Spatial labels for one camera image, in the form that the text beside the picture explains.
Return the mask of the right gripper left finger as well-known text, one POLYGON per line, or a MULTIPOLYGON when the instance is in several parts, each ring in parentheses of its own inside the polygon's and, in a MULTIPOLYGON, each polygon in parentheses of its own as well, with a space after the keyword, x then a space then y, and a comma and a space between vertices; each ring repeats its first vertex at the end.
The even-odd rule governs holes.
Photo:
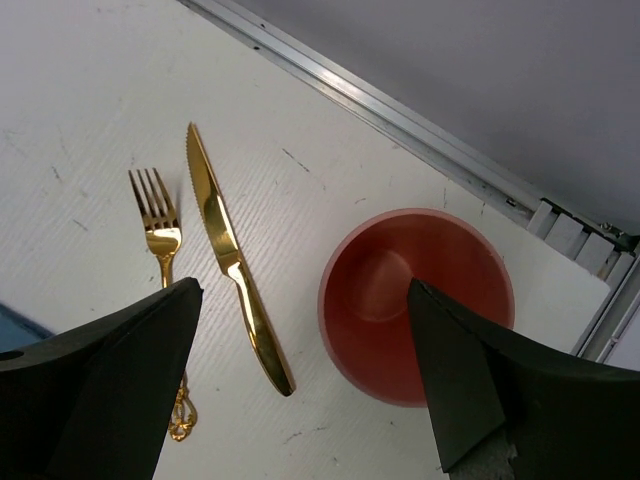
POLYGON ((2 353, 2 478, 152 478, 202 297, 187 277, 2 353))

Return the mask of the red plastic cup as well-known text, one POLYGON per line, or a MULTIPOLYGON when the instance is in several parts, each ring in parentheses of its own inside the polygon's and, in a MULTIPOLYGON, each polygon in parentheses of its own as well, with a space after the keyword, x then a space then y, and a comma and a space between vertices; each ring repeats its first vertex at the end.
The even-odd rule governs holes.
POLYGON ((515 298, 504 261, 467 222, 426 208, 392 210, 349 233, 321 280, 318 321, 329 357, 363 393, 422 408, 407 294, 412 279, 434 285, 506 328, 515 298))

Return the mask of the gold fork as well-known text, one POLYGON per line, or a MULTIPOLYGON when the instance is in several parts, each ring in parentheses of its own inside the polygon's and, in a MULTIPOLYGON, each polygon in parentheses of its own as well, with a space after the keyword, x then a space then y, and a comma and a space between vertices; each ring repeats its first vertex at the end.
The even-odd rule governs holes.
MULTIPOLYGON (((156 168, 129 170, 128 177, 141 215, 147 248, 158 261, 161 285, 167 288, 173 284, 173 260, 182 246, 177 209, 156 168)), ((188 376, 184 372, 168 434, 173 441, 182 442, 191 435, 197 421, 198 413, 190 398, 188 376)))

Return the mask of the aluminium table edge rail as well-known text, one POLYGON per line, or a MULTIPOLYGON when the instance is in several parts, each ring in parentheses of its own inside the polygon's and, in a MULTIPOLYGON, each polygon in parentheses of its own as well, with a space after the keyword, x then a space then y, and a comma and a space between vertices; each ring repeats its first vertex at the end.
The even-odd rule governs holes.
POLYGON ((610 288, 573 349, 609 363, 639 317, 639 239, 555 202, 486 155, 234 1, 185 7, 355 114, 610 288))

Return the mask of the gold knife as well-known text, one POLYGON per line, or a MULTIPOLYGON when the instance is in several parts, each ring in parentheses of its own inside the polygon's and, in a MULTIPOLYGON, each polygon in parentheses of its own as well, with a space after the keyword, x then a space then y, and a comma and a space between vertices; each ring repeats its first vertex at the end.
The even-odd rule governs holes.
POLYGON ((236 286, 254 354, 276 391, 289 397, 295 391, 293 374, 236 239, 214 169, 193 122, 187 127, 186 158, 205 231, 222 274, 236 286))

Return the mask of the blue cloth napkin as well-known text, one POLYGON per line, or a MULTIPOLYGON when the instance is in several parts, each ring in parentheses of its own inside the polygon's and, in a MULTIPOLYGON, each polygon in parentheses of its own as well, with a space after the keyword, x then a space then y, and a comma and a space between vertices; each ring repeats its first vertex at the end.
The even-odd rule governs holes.
POLYGON ((33 345, 53 333, 19 312, 0 304, 0 351, 7 352, 33 345))

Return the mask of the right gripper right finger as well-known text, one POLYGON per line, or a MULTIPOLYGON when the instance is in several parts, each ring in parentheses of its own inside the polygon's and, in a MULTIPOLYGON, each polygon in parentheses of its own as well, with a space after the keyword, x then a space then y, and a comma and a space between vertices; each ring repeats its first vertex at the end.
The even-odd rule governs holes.
POLYGON ((639 375, 565 354, 413 280, 412 338, 452 479, 635 479, 639 375))

